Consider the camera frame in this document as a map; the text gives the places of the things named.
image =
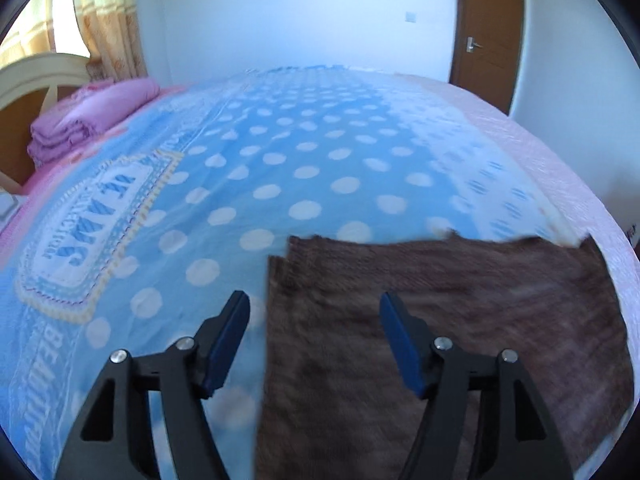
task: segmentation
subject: yellow curtain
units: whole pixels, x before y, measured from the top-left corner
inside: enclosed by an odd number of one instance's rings
[[[92,79],[146,76],[136,0],[74,0]]]
[[[23,57],[55,50],[53,0],[30,0],[0,44],[0,68]]]

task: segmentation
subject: curved headboard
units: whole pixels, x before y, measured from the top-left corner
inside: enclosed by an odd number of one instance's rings
[[[87,58],[46,52],[0,70],[0,173],[24,184],[34,172],[27,153],[31,123],[42,110],[89,82]]]

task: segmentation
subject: blue polka dot bed sheet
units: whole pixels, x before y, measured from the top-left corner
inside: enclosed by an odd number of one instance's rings
[[[268,254],[287,237],[390,243],[574,232],[457,108],[406,79],[342,67],[245,73],[137,113],[76,164],[0,272],[0,424],[54,477],[111,351],[162,351],[236,289],[248,329],[205,402],[232,480],[252,478]],[[175,473],[152,397],[162,477]]]

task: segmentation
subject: silver screw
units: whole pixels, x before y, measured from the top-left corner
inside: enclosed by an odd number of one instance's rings
[[[115,352],[111,353],[111,356],[109,357],[109,359],[111,360],[112,363],[121,363],[124,361],[124,359],[127,358],[127,351],[126,350],[116,350]]]
[[[175,347],[178,350],[191,350],[195,345],[193,337],[181,337],[175,342]]]
[[[451,350],[453,348],[453,341],[448,337],[437,337],[433,344],[436,345],[438,350]]]
[[[502,356],[502,360],[507,363],[514,363],[518,360],[518,353],[515,350],[506,349],[503,350],[500,354]]]

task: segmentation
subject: door frame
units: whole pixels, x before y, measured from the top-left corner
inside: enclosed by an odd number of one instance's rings
[[[460,80],[461,58],[466,54],[466,37],[463,35],[465,30],[465,9],[466,1],[458,0],[458,15],[456,17],[456,35],[453,41],[453,58],[451,60],[451,72],[449,73],[449,84],[458,86]],[[516,77],[513,83],[513,92],[511,93],[511,102],[509,103],[509,113],[513,106],[513,97],[518,87],[518,78],[522,67],[522,49],[524,47],[525,31],[527,27],[527,0],[522,2],[522,26],[520,27],[520,47],[518,49],[518,67]]]

